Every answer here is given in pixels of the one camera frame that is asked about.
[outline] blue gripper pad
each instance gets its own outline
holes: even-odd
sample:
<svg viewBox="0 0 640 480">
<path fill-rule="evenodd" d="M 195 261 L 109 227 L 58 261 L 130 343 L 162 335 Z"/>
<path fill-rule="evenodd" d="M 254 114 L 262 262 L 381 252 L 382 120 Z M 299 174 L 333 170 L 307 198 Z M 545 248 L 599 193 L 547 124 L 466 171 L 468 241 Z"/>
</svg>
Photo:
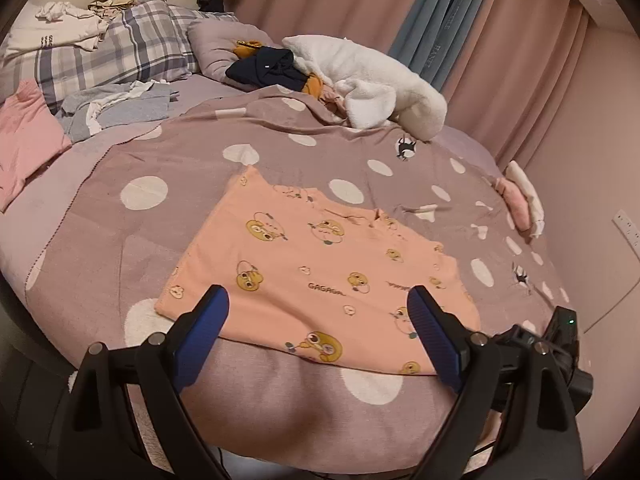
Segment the blue gripper pad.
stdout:
<svg viewBox="0 0 640 480">
<path fill-rule="evenodd" d="M 212 286 L 193 312 L 182 315 L 193 316 L 194 314 L 197 314 L 197 318 L 191 320 L 191 329 L 174 352 L 172 382 L 178 393 L 185 386 L 190 386 L 196 381 L 226 321 L 226 316 L 229 314 L 229 296 L 224 287 Z"/>
<path fill-rule="evenodd" d="M 406 298 L 409 319 L 440 380 L 459 392 L 468 361 L 468 333 L 458 319 L 443 312 L 429 291 L 414 286 Z"/>
</svg>

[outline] polka dot blanket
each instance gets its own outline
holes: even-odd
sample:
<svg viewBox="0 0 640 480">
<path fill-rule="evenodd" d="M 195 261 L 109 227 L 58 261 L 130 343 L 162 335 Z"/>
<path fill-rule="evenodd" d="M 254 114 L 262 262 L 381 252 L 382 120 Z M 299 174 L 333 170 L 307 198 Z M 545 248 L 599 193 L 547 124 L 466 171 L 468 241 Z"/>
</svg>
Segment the polka dot blanket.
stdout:
<svg viewBox="0 0 640 480">
<path fill-rule="evenodd" d="M 82 184 L 26 283 L 28 309 L 71 362 L 93 341 L 136 345 L 170 327 L 155 302 L 248 166 L 272 185 L 381 209 L 439 241 L 488 334 L 515 323 L 540 332 L 556 302 L 568 303 L 544 238 L 520 237 L 477 168 L 395 124 L 340 126 L 312 97 L 269 87 L 203 102 L 113 146 Z M 182 401 L 212 446 L 355 474 L 415 465 L 453 396 L 435 376 L 315 363 L 220 338 Z"/>
</svg>

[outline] plaid pillow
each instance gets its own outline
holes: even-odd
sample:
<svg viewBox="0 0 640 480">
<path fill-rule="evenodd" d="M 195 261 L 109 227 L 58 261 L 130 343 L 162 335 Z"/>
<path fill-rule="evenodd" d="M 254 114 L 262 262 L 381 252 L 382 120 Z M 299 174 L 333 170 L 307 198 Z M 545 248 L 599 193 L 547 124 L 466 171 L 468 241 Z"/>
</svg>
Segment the plaid pillow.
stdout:
<svg viewBox="0 0 640 480">
<path fill-rule="evenodd" d="M 198 60 L 196 59 L 191 43 L 187 38 L 187 29 L 191 22 L 200 18 L 210 18 L 220 22 L 237 22 L 236 15 L 232 12 L 201 12 L 200 10 L 190 10 L 183 7 L 169 5 L 171 17 L 174 20 L 175 30 L 178 32 L 180 50 L 187 59 L 187 68 L 192 74 L 200 72 Z"/>
<path fill-rule="evenodd" d="M 107 83 L 166 79 L 188 75 L 187 62 L 165 0 L 147 0 L 115 18 L 92 52 L 60 46 L 7 60 L 0 70 L 0 102 L 23 79 L 35 78 L 49 109 L 85 88 Z"/>
</svg>

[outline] power strip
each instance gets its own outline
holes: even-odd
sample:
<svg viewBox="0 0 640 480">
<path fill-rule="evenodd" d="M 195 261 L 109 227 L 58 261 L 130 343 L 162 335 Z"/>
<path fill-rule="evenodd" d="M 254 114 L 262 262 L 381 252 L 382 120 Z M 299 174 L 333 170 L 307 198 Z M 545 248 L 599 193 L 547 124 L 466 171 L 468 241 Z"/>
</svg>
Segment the power strip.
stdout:
<svg viewBox="0 0 640 480">
<path fill-rule="evenodd" d="M 620 229 L 620 232 L 629 242 L 638 259 L 640 259 L 640 231 L 636 224 L 631 221 L 631 218 L 622 209 L 613 217 L 613 223 Z"/>
</svg>

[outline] blue curtain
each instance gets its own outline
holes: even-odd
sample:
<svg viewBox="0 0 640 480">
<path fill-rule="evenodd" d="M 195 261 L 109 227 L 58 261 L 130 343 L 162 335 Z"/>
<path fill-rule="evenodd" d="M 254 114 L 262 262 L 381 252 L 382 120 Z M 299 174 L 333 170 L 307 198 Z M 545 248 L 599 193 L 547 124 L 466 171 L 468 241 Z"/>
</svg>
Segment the blue curtain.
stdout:
<svg viewBox="0 0 640 480">
<path fill-rule="evenodd" d="M 416 0 L 389 55 L 440 90 L 482 0 Z"/>
</svg>

